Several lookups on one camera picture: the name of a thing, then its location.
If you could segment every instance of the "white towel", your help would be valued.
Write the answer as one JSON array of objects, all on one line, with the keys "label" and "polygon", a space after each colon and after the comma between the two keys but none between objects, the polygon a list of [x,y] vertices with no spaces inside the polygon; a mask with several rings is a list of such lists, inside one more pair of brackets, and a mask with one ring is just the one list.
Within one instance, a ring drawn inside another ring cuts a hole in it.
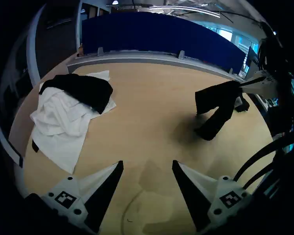
[{"label": "white towel", "polygon": [[[91,73],[87,76],[110,80],[109,71]],[[115,106],[110,98],[102,114]],[[70,97],[63,90],[48,87],[39,96],[38,108],[30,116],[35,123],[32,138],[50,160],[73,174],[89,122],[98,116],[100,114],[97,111]]]}]

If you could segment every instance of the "black cable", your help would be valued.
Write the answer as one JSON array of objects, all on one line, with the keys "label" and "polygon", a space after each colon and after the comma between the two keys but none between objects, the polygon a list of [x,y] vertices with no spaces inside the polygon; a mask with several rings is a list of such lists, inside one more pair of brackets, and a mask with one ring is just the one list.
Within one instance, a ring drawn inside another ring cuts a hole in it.
[{"label": "black cable", "polygon": [[232,20],[230,20],[229,17],[227,17],[226,15],[222,14],[221,12],[220,12],[220,14],[223,15],[226,19],[228,19],[229,21],[231,21],[234,24],[234,22]]},{"label": "black cable", "polygon": [[264,174],[268,173],[269,171],[273,170],[273,168],[276,166],[276,164],[280,164],[281,161],[283,161],[283,157],[285,156],[285,153],[283,149],[276,150],[276,154],[273,157],[273,161],[269,163],[266,167],[264,167],[262,170],[260,170],[256,175],[254,175],[250,180],[247,181],[247,183],[244,185],[244,189],[247,189],[253,182],[255,182],[257,179],[259,179]]},{"label": "black cable", "polygon": [[263,147],[261,150],[259,150],[257,153],[255,153],[250,159],[247,160],[247,162],[244,163],[244,165],[238,170],[236,175],[234,176],[233,180],[237,181],[241,175],[256,161],[261,159],[262,157],[266,156],[267,154],[273,152],[274,150],[278,148],[283,148],[287,145],[290,145],[294,143],[294,132],[288,133],[285,136],[282,136],[279,139],[276,139],[275,141],[271,142],[270,144]]},{"label": "black cable", "polygon": [[251,177],[250,180],[247,181],[247,183],[244,185],[243,189],[247,189],[253,182],[255,182],[257,179],[259,179],[261,176],[266,174],[267,172],[271,171],[273,169],[274,163],[269,163],[267,166],[265,166],[262,170],[260,170],[256,175]]},{"label": "black cable", "polygon": [[257,83],[257,82],[261,82],[261,81],[263,81],[265,79],[266,79],[266,77],[256,78],[256,79],[253,79],[251,81],[247,81],[247,82],[241,83],[240,84],[240,87],[251,85],[251,84],[254,84],[254,83]]}]

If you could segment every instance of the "black garment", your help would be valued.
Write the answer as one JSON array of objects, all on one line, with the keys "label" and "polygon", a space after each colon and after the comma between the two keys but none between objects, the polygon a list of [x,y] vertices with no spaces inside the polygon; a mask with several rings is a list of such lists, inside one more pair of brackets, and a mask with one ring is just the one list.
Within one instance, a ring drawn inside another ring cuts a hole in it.
[{"label": "black garment", "polygon": [[195,92],[197,114],[219,107],[200,128],[194,130],[200,137],[212,140],[231,118],[235,100],[242,94],[240,86],[237,81],[227,81]]},{"label": "black garment", "polygon": [[39,94],[41,95],[47,87],[64,90],[68,95],[92,107],[100,114],[105,110],[113,92],[109,82],[77,74],[56,75],[54,79],[42,85]]},{"label": "black garment", "polygon": [[247,111],[249,109],[249,103],[244,99],[243,94],[240,94],[240,98],[242,100],[242,104],[240,106],[235,107],[237,112]]}]

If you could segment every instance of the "blue panel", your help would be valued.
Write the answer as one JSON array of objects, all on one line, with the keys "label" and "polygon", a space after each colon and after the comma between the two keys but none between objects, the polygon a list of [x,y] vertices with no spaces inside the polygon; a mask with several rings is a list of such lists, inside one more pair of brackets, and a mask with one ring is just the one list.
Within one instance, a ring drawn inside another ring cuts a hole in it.
[{"label": "blue panel", "polygon": [[140,50],[178,54],[239,73],[245,53],[205,27],[177,17],[155,13],[113,13],[82,21],[83,49],[94,53]]}]

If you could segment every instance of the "wall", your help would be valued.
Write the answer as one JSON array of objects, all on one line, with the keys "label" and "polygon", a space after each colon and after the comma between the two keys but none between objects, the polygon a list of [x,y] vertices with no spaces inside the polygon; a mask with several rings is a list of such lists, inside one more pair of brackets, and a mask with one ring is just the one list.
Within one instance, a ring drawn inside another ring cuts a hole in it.
[{"label": "wall", "polygon": [[112,1],[109,0],[82,0],[82,2],[93,5],[95,7],[99,7],[108,12],[111,11],[111,7],[106,7],[107,4],[112,3]]},{"label": "wall", "polygon": [[[54,0],[43,9],[36,31],[36,61],[41,78],[76,52],[79,4],[79,0]],[[47,22],[55,24],[59,19],[67,18],[71,21],[47,28]]]},{"label": "wall", "polygon": [[201,15],[200,13],[193,13],[193,14],[187,14],[185,16],[181,16],[181,18],[185,20],[204,21],[204,22],[211,22],[215,24],[222,24],[225,26],[229,26],[231,28],[234,28],[241,32],[249,34],[250,36],[254,37],[258,41],[260,41],[262,38],[265,38],[265,33],[257,25],[255,21],[247,19],[245,17],[233,15],[233,14],[224,13],[224,15],[227,16],[234,23],[230,22],[227,18],[225,18],[222,15],[220,18],[217,18],[210,15],[206,15],[206,14]]}]

